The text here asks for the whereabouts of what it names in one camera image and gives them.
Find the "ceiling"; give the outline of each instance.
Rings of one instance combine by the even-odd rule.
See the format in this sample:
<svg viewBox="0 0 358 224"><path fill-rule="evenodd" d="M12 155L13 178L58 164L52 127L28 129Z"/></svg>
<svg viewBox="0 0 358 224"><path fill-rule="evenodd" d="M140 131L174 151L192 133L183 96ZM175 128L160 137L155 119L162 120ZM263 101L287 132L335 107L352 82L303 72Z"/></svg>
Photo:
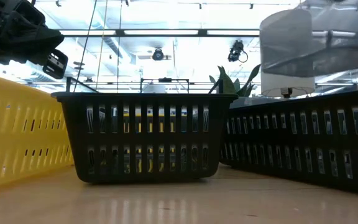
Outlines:
<svg viewBox="0 0 358 224"><path fill-rule="evenodd" d="M259 29L269 15L293 9L303 0L37 0L36 8L46 17L49 28L59 30L91 29ZM228 62L233 43L244 44L242 62ZM122 58L117 56L119 46ZM170 60L154 61L150 56L161 48ZM58 49L69 57L67 77L76 77L74 62L83 62L80 81L139 82L140 78L188 78L209 83L222 65L233 80L246 82L250 71L260 63L258 37L66 37ZM17 69L18 65L8 68ZM358 71L318 77L319 83L350 83ZM15 80L26 80L15 77ZM254 82L260 83L257 76ZM338 88L320 85L318 92ZM260 94L260 87L253 91Z"/></svg>

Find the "wooden surface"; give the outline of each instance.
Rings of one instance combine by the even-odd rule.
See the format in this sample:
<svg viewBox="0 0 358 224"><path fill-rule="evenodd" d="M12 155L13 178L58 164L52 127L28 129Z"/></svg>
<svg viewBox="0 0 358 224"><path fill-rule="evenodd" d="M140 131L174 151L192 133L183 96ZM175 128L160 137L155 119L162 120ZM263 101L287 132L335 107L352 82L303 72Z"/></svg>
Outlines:
<svg viewBox="0 0 358 224"><path fill-rule="evenodd" d="M88 185L71 167L1 188L0 223L358 223L358 195L226 166L192 183Z"/></svg>

